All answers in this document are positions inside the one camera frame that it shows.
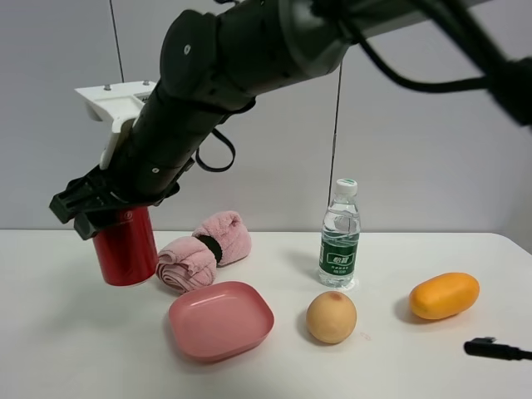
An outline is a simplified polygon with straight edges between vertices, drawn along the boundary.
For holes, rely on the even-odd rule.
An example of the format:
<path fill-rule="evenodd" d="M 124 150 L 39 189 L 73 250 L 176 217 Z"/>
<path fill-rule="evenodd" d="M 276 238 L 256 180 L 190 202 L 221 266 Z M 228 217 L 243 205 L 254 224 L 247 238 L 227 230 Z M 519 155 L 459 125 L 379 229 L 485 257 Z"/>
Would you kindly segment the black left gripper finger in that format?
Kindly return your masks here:
<path fill-rule="evenodd" d="M 111 191 L 103 176 L 82 176 L 71 180 L 60 193 L 53 195 L 50 211 L 66 224 L 80 214 L 105 212 L 125 207 Z"/>

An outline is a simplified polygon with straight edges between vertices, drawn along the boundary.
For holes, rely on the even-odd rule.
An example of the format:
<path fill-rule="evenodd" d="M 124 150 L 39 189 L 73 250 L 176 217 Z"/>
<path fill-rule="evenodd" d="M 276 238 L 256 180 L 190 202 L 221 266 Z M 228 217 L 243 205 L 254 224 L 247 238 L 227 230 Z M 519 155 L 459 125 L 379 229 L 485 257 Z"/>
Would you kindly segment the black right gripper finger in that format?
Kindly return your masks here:
<path fill-rule="evenodd" d="M 74 229 L 83 240 L 96 237 L 108 226 L 108 211 L 84 212 L 74 218 Z"/>

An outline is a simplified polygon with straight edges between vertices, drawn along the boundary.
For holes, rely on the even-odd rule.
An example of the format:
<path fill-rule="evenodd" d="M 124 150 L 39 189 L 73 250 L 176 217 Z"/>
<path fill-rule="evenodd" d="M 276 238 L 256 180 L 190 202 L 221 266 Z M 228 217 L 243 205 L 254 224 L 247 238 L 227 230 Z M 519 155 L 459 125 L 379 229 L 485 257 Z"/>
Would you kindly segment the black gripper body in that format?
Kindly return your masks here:
<path fill-rule="evenodd" d="M 88 173 L 123 207 L 157 204 L 178 190 L 193 163 L 195 128 L 186 124 L 134 124 L 109 165 Z"/>

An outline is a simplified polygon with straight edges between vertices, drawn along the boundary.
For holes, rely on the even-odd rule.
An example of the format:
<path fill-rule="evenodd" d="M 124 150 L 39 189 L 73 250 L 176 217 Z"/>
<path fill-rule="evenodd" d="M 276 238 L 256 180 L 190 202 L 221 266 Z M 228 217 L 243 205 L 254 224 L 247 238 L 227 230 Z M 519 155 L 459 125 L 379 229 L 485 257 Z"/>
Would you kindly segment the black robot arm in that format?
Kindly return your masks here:
<path fill-rule="evenodd" d="M 160 51 L 160 79 L 81 88 L 111 135 L 98 164 L 54 195 L 50 210 L 91 239 L 122 210 L 160 204 L 199 161 L 218 125 L 252 109 L 259 95 L 334 71 L 360 46 L 397 85 L 425 93 L 488 91 L 519 125 L 531 124 L 531 60 L 507 59 L 469 13 L 467 1 L 234 1 L 218 15 L 183 11 Z M 369 45 L 383 32 L 432 20 L 480 76 L 428 83 L 393 71 Z"/>

